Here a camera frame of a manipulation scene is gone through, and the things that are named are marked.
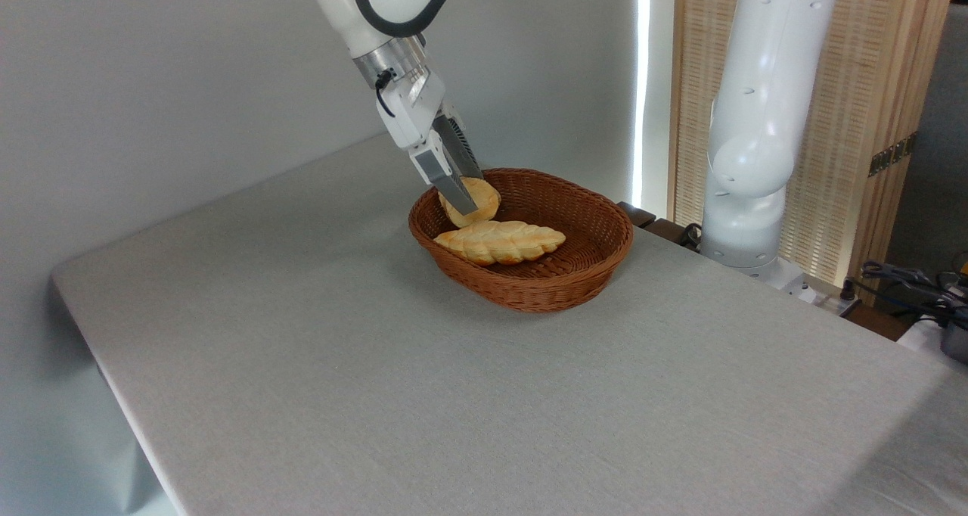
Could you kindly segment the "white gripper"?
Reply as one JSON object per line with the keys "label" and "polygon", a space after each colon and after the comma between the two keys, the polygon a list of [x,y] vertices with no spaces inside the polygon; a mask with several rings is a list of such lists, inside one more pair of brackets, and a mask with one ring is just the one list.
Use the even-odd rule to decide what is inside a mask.
{"label": "white gripper", "polygon": [[374,82],[377,109],[398,148],[409,157],[426,185],[460,215],[478,210],[462,177],[484,179],[456,108],[445,100],[445,83],[429,67],[408,73],[384,69]]}

